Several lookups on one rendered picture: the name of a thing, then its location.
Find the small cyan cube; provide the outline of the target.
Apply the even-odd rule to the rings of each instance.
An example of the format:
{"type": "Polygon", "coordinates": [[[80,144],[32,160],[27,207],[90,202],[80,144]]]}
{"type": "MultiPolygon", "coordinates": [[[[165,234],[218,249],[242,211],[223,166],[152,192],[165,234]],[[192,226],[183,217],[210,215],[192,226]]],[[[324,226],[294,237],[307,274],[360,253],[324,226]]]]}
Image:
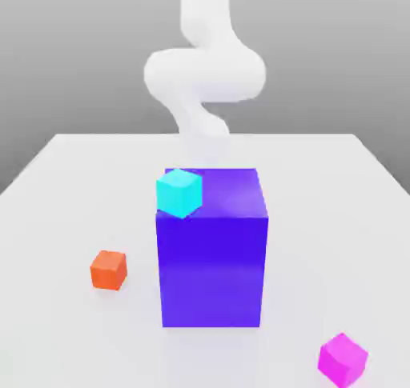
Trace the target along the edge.
{"type": "Polygon", "coordinates": [[[185,218],[203,204],[203,180],[192,172],[173,169],[156,181],[157,209],[185,218]]]}

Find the small orange cube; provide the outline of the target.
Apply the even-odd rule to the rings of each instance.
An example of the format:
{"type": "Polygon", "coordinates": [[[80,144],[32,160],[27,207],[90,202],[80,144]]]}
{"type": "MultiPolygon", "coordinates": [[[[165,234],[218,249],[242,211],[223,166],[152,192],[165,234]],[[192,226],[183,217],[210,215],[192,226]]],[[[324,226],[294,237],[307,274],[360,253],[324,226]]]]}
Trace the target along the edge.
{"type": "Polygon", "coordinates": [[[90,265],[94,288],[120,290],[127,277],[127,258],[124,253],[101,250],[90,265]]]}

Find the small magenta cube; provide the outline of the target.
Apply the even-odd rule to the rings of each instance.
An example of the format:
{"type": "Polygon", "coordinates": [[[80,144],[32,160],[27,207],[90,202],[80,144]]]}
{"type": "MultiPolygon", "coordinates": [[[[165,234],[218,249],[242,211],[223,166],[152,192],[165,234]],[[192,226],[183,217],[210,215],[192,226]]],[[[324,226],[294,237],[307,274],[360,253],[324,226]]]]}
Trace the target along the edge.
{"type": "Polygon", "coordinates": [[[338,388],[348,388],[363,374],[367,360],[368,352],[340,333],[320,347],[318,370],[338,388]]]}

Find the large blue box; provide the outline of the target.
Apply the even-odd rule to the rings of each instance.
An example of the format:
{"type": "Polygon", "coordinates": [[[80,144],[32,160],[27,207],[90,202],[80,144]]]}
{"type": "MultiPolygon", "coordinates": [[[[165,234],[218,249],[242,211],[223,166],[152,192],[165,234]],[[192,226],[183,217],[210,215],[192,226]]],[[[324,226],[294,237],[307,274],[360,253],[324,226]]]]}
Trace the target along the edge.
{"type": "Polygon", "coordinates": [[[165,327],[260,324],[268,212],[254,169],[196,169],[203,204],[155,216],[165,327]]]}

